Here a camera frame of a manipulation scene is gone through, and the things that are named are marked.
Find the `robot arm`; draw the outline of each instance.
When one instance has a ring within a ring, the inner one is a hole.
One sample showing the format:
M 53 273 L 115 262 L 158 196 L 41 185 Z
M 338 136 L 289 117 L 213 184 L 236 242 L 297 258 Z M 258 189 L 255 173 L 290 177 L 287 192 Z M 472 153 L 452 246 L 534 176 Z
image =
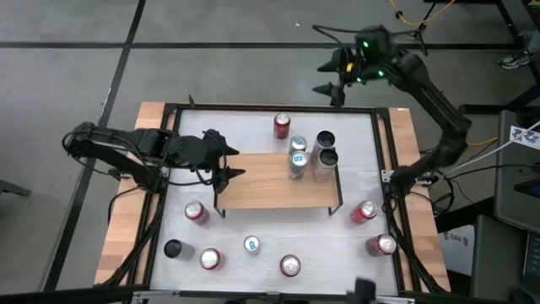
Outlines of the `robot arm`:
M 330 62 L 318 68 L 319 72 L 337 72 L 338 86 L 323 85 L 314 91 L 331 96 L 331 105 L 340 107 L 345 101 L 344 85 L 387 79 L 409 93 L 433 117 L 442 129 L 442 138 L 434 152 L 410 166 L 398 167 L 391 176 L 391 195 L 403 198 L 410 193 L 417 177 L 450 166 L 459 159 L 467 148 L 466 136 L 471 122 L 431 82 L 420 57 L 399 49 L 391 38 L 392 34 L 383 26 L 358 31 L 355 55 L 350 48 L 340 48 L 334 51 Z
M 167 181 L 161 170 L 163 166 L 190 169 L 197 173 L 199 182 L 176 184 L 178 186 L 201 183 L 212 185 L 216 193 L 221 193 L 230 178 L 245 171 L 228 166 L 220 168 L 219 158 L 238 155 L 240 152 L 230 148 L 225 137 L 216 130 L 210 129 L 203 133 L 202 138 L 197 138 L 159 129 L 124 132 L 84 122 L 64 137 L 62 146 L 75 159 L 86 157 L 103 160 L 115 168 L 110 170 L 112 176 L 120 178 L 123 174 L 131 175 L 140 188 L 152 193 L 158 193 L 166 187 Z M 139 161 L 125 156 L 119 150 L 134 154 Z M 211 171 L 212 178 L 203 180 L 198 170 Z

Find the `black can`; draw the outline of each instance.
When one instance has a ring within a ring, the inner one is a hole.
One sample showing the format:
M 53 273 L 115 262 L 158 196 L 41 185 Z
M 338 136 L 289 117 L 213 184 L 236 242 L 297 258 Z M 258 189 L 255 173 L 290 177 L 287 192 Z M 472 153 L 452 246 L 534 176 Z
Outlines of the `black can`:
M 167 258 L 178 258 L 185 261 L 192 259 L 195 254 L 193 246 L 174 239 L 165 244 L 163 251 Z

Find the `blue and white can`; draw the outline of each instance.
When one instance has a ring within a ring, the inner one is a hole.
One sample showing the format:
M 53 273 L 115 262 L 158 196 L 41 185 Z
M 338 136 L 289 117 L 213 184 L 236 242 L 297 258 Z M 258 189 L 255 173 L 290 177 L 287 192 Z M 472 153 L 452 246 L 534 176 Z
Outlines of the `blue and white can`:
M 261 251 L 261 244 L 259 243 L 259 239 L 257 239 L 255 236 L 248 236 L 244 240 L 244 249 L 249 254 L 258 254 Z
M 307 148 L 307 141 L 304 137 L 295 135 L 290 139 L 289 144 L 289 157 L 296 151 L 304 151 Z
M 289 158 L 289 177 L 295 181 L 302 179 L 307 163 L 308 157 L 306 152 L 294 152 Z

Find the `cable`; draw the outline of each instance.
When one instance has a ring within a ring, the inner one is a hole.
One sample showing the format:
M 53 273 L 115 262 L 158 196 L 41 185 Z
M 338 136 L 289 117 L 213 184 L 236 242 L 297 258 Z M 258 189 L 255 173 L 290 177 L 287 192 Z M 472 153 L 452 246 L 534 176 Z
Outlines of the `cable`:
M 342 49 L 345 49 L 345 46 L 343 45 L 343 43 L 342 43 L 338 38 L 336 38 L 334 35 L 329 34 L 329 33 L 327 33 L 327 32 L 324 31 L 324 30 L 332 30 L 332 31 L 342 32 L 342 33 L 358 33 L 358 32 L 359 32 L 358 30 L 343 30 L 343 29 L 336 29 L 336 28 L 328 27 L 328 26 L 325 26 L 325 25 L 318 25 L 318 24 L 312 25 L 311 28 L 312 28 L 313 30 L 316 30 L 317 32 L 319 32 L 319 33 L 325 35 L 326 37 L 332 39 L 333 41 L 336 41 L 337 44 L 339 45 L 339 47 L 342 48 Z M 347 52 L 347 50 L 345 50 L 345 58 L 347 59 L 347 62 L 350 62 L 350 60 L 349 60 L 349 58 L 348 58 L 348 52 Z
M 215 143 L 216 145 L 218 146 L 218 148 L 221 150 L 221 155 L 223 156 L 223 169 L 221 170 L 221 172 L 217 175 L 217 176 L 212 176 L 212 178 L 210 179 L 203 179 L 203 177 L 201 176 L 201 173 L 199 172 L 199 170 L 197 168 L 193 168 L 193 170 L 195 171 L 195 174 L 197 174 L 197 177 L 199 179 L 199 182 L 185 182 L 185 183 L 178 183 L 178 182 L 171 182 L 171 181 L 167 181 L 167 183 L 169 185 L 172 185 L 172 186 L 179 186 L 179 187 L 185 187 L 185 186 L 195 186 L 195 185 L 200 185 L 200 184 L 203 184 L 203 185 L 206 185 L 206 186 L 209 186 L 209 185 L 212 185 L 212 183 L 218 178 L 220 177 L 222 174 L 225 173 L 225 169 L 227 168 L 227 155 L 225 154 L 225 150 L 223 149 L 223 146 L 221 144 L 219 144 L 219 141 L 211 134 L 211 133 L 208 133 L 206 131 L 203 131 L 202 132 L 204 135 L 208 135 Z
M 471 205 L 473 205 L 474 207 L 476 207 L 476 209 L 480 210 L 480 212 L 482 214 L 486 214 L 486 212 L 484 210 L 482 210 L 482 208 L 478 207 L 478 205 L 476 204 L 476 202 L 473 202 L 467 195 L 465 195 L 465 193 L 463 192 L 462 190 L 462 186 L 459 184 L 459 182 L 457 181 L 452 181 L 452 182 L 455 182 L 456 185 L 457 185 L 457 190 L 459 191 L 459 193 L 462 194 L 462 196 L 467 200 L 469 201 L 469 203 L 471 203 Z
M 472 146 L 472 147 L 479 147 L 479 146 L 483 146 L 485 144 L 492 144 L 494 142 L 496 142 L 499 138 L 498 137 L 494 137 L 494 138 L 490 138 L 486 141 L 483 141 L 481 143 L 467 143 L 468 145 Z
M 427 196 L 423 195 L 422 193 L 416 193 L 416 192 L 414 192 L 414 191 L 411 191 L 411 193 L 412 193 L 412 194 L 415 194 L 415 195 L 418 195 L 418 196 L 420 196 L 420 197 L 422 197 L 422 198 L 425 198 L 427 201 L 429 201 L 429 202 L 431 203 L 431 205 L 434 204 L 434 202 L 431 200 L 431 198 L 428 198 Z
M 399 19 L 401 19 L 403 21 L 404 24 L 408 24 L 408 25 L 421 25 L 421 24 L 425 24 L 427 23 L 428 21 L 432 20 L 432 19 L 435 19 L 435 17 L 437 17 L 440 13 L 444 12 L 447 8 L 449 8 L 456 0 L 452 0 L 450 1 L 448 4 L 446 4 L 439 12 L 433 14 L 433 16 L 427 18 L 427 19 L 424 19 L 420 22 L 409 22 L 407 20 L 405 20 L 405 18 L 403 18 L 402 16 L 402 13 L 400 14 L 398 9 L 397 9 L 397 6 L 396 4 L 394 3 L 394 0 L 389 0 L 390 1 L 390 4 L 391 6 L 394 8 L 394 13 L 396 13 L 397 16 L 399 16 Z
M 72 157 L 72 158 L 73 158 L 75 161 L 77 161 L 79 164 L 81 164 L 81 165 L 83 165 L 83 166 L 89 168 L 91 171 L 94 171 L 94 172 L 96 172 L 96 173 L 103 174 L 104 176 L 110 176 L 110 175 L 111 175 L 111 174 L 109 174 L 108 172 L 99 171 L 99 170 L 97 170 L 97 169 L 95 169 L 95 168 L 93 168 L 93 167 L 91 167 L 91 166 L 88 166 L 88 165 L 86 165 L 85 163 L 83 163 L 82 161 L 80 161 L 80 160 L 78 160 L 78 159 L 76 159 L 76 158 L 74 158 L 74 157 Z
M 138 189 L 138 186 L 135 187 L 135 188 L 131 188 L 129 190 L 126 190 L 126 191 L 122 191 L 122 192 L 118 193 L 117 195 L 115 195 L 114 197 L 112 197 L 111 201 L 109 202 L 109 214 L 107 215 L 107 224 L 110 224 L 110 222 L 111 222 L 112 206 L 115 203 L 116 199 L 119 198 L 120 196 L 124 195 L 124 194 L 130 193 L 130 192 L 135 191 L 137 189 Z
M 455 176 L 447 177 L 447 178 L 449 180 L 453 180 L 455 178 L 458 178 L 459 176 L 464 176 L 466 174 L 470 174 L 470 173 L 474 173 L 474 172 L 478 172 L 478 171 L 484 171 L 484 170 L 488 170 L 488 169 L 494 169 L 494 168 L 503 168 L 503 167 L 540 168 L 540 165 L 520 165 L 520 164 L 493 165 L 493 166 L 487 166 L 487 167 L 484 167 L 484 168 L 478 168 L 478 169 L 474 169 L 474 170 L 470 170 L 470 171 L 465 171 L 465 172 L 462 172 L 462 173 L 457 174 Z
M 73 132 L 70 132 L 70 133 L 64 135 L 64 137 L 62 138 L 62 147 L 64 148 L 64 150 L 66 150 L 66 152 L 67 152 L 68 154 L 69 154 L 69 151 L 68 151 L 68 147 L 66 146 L 66 139 L 67 139 L 69 136 L 71 136 L 71 135 L 73 135 L 73 134 L 75 134 L 75 133 L 80 133 L 80 132 L 74 132 L 74 131 L 73 131 Z M 96 173 L 100 173 L 100 174 L 105 175 L 105 176 L 110 176 L 110 175 L 111 175 L 111 174 L 109 174 L 108 172 L 103 172 L 103 171 L 97 170 L 97 169 L 95 169 L 95 168 L 93 168 L 93 167 L 91 167 L 91 166 L 88 166 L 88 165 L 86 165 L 85 163 L 83 163 L 81 160 L 79 160 L 79 159 L 77 159 L 77 158 L 75 158 L 75 157 L 71 157 L 71 158 L 73 158 L 75 161 L 77 161 L 77 162 L 78 162 L 79 164 L 81 164 L 82 166 L 85 166 L 85 167 L 89 168 L 91 171 L 94 171 L 94 172 L 96 172 Z
M 479 161 L 479 160 L 481 160 L 481 159 L 484 159 L 484 158 L 486 158 L 486 157 L 492 155 L 493 153 L 496 153 L 496 152 L 498 152 L 498 151 L 501 151 L 502 149 L 506 148 L 509 144 L 512 144 L 513 142 L 515 142 L 515 141 L 518 140 L 519 138 L 523 137 L 523 135 L 525 135 L 525 134 L 528 133 L 529 131 L 533 130 L 533 129 L 536 128 L 537 126 L 540 126 L 540 121 L 538 121 L 537 123 L 533 124 L 530 128 L 528 128 L 528 129 L 525 130 L 524 132 L 521 132 L 521 134 L 519 134 L 518 136 L 514 137 L 512 140 L 510 140 L 510 141 L 508 141 L 507 143 L 501 145 L 499 148 L 497 148 L 497 149 L 495 149 L 495 150 L 493 150 L 493 151 L 487 153 L 486 155 L 482 155 L 482 156 L 478 157 L 478 158 L 475 159 L 475 160 L 470 160 L 470 161 L 468 161 L 468 162 L 466 162 L 466 163 L 464 163 L 464 164 L 461 164 L 461 165 L 457 166 L 456 168 L 454 168 L 454 169 L 448 171 L 447 173 L 445 173 L 444 176 L 448 175 L 449 173 L 452 173 L 453 171 L 456 171 L 456 170 L 458 170 L 458 169 L 461 169 L 461 168 L 463 168 L 464 166 L 471 165 L 471 164 L 474 163 L 474 162 L 477 162 L 477 161 Z
M 472 160 L 473 158 L 475 158 L 475 157 L 481 155 L 487 148 L 489 148 L 490 146 L 492 146 L 492 145 L 495 144 L 496 142 L 497 142 L 496 140 L 492 141 L 491 143 L 489 143 L 488 145 L 486 145 L 485 147 L 483 147 L 478 153 L 476 153 L 475 155 L 469 157 L 467 160 L 463 161 L 461 164 L 465 164 L 466 162 Z

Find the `soda can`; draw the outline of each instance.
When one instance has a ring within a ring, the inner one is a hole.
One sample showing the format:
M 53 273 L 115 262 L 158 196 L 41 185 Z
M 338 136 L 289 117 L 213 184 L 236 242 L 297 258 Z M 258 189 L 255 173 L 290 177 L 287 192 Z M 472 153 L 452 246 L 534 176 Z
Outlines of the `soda can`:
M 169 240 L 163 251 L 167 258 L 178 258 L 184 261 L 192 259 L 195 255 L 195 247 L 178 240 Z
M 393 237 L 386 234 L 370 238 L 365 243 L 367 252 L 373 257 L 380 257 L 393 254 L 397 244 Z
M 356 224 L 364 224 L 366 221 L 373 219 L 377 215 L 377 205 L 369 200 L 365 200 L 358 204 L 351 211 L 351 220 Z
M 186 205 L 186 217 L 197 225 L 204 225 L 208 222 L 210 214 L 199 201 L 192 201 Z
M 220 270 L 225 263 L 225 255 L 214 248 L 204 249 L 199 258 L 201 267 L 206 270 Z
M 304 137 L 295 135 L 290 139 L 289 144 L 289 157 L 296 151 L 304 151 L 307 148 L 307 141 Z
M 290 117 L 279 113 L 273 118 L 273 137 L 283 139 L 289 136 Z
M 294 152 L 289 159 L 289 177 L 295 181 L 302 179 L 308 157 L 304 151 Z
M 323 149 L 318 157 L 311 160 L 313 177 L 322 182 L 328 179 L 338 164 L 338 153 L 334 149 Z
M 249 254 L 258 254 L 261 251 L 259 240 L 255 236 L 248 236 L 244 240 L 244 249 Z
M 292 254 L 286 255 L 279 263 L 281 273 L 288 277 L 294 277 L 300 272 L 300 260 Z
M 311 151 L 311 159 L 316 160 L 323 149 L 330 149 L 336 143 L 336 137 L 330 131 L 320 131 L 317 134 L 313 150 Z

